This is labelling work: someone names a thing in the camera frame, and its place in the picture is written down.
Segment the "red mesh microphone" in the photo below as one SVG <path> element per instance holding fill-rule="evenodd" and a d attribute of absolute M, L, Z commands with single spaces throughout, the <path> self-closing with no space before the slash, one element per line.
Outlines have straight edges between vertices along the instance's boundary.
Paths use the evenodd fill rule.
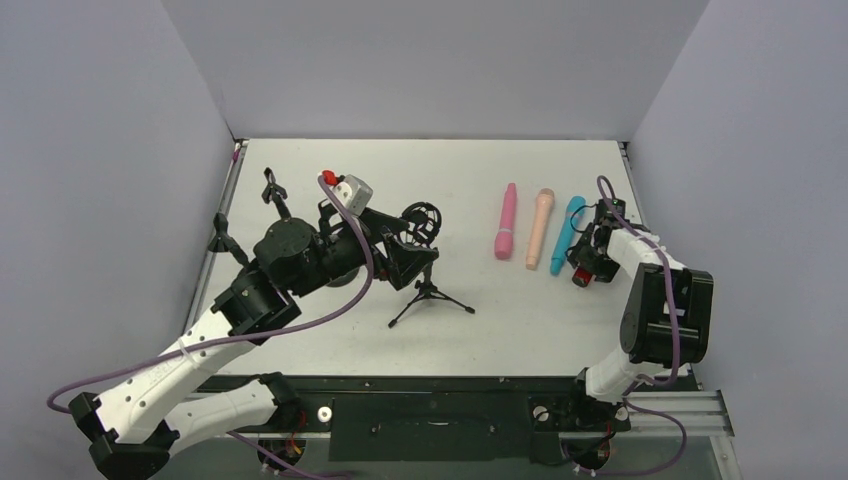
<path fill-rule="evenodd" d="M 583 267 L 577 267 L 574 270 L 571 280 L 576 286 L 586 288 L 592 282 L 594 277 L 595 275 L 591 271 Z"/>

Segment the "teal microphone black stand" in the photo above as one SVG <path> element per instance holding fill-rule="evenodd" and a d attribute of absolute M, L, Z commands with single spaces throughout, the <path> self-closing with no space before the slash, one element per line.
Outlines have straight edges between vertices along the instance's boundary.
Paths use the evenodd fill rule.
<path fill-rule="evenodd" d="M 261 194 L 262 201 L 267 205 L 273 204 L 282 221 L 291 220 L 292 215 L 286 204 L 288 198 L 286 189 L 277 183 L 274 172 L 270 167 L 264 169 L 263 175 L 266 179 L 266 186 Z"/>

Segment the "beige microphone black stand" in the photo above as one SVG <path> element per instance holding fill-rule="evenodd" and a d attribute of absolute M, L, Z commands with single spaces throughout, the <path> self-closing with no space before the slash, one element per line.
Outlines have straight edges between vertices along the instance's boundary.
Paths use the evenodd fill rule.
<path fill-rule="evenodd" d="M 213 217 L 213 235 L 206 249 L 211 253 L 228 253 L 234 260 L 246 269 L 253 269 L 251 261 L 239 243 L 228 233 L 229 221 L 223 212 L 217 212 Z"/>

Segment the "pink microphone black stand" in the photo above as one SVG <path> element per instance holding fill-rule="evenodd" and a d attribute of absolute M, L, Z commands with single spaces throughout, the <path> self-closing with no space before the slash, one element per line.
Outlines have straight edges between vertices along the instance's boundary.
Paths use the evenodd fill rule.
<path fill-rule="evenodd" d="M 330 238 L 335 230 L 335 227 L 331 225 L 331 220 L 334 216 L 338 214 L 332 202 L 328 199 L 323 199 L 318 203 L 319 210 L 319 232 L 322 236 Z M 340 275 L 330 281 L 327 284 L 329 288 L 341 288 L 353 282 L 358 276 L 360 271 L 359 267 L 355 267 L 344 275 Z"/>

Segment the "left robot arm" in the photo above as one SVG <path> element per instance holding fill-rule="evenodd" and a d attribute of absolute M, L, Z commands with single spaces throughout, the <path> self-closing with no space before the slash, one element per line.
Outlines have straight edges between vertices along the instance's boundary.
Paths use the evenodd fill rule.
<path fill-rule="evenodd" d="M 218 215 L 211 249 L 230 252 L 240 271 L 161 363 L 99 394 L 83 392 L 69 409 L 89 439 L 97 470 L 109 479 L 148 479 L 180 451 L 244 427 L 285 430 L 300 424 L 301 400 L 279 372 L 256 374 L 241 387 L 191 400 L 207 379 L 299 316 L 297 299 L 371 266 L 395 289 L 412 284 L 438 257 L 440 211 L 427 202 L 393 217 L 365 209 L 352 224 L 331 224 L 319 206 L 311 225 L 283 212 L 247 257 Z"/>

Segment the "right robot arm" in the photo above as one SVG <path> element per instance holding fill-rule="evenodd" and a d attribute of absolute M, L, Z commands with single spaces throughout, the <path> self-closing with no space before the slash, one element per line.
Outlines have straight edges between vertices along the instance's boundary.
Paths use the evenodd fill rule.
<path fill-rule="evenodd" d="M 593 220 L 567 252 L 573 283 L 609 283 L 617 274 L 631 282 L 619 345 L 582 373 L 585 388 L 564 400 L 566 418 L 588 427 L 634 385 L 665 385 L 680 367 L 706 356 L 714 278 L 675 260 L 657 235 L 625 219 L 620 199 L 599 200 Z"/>

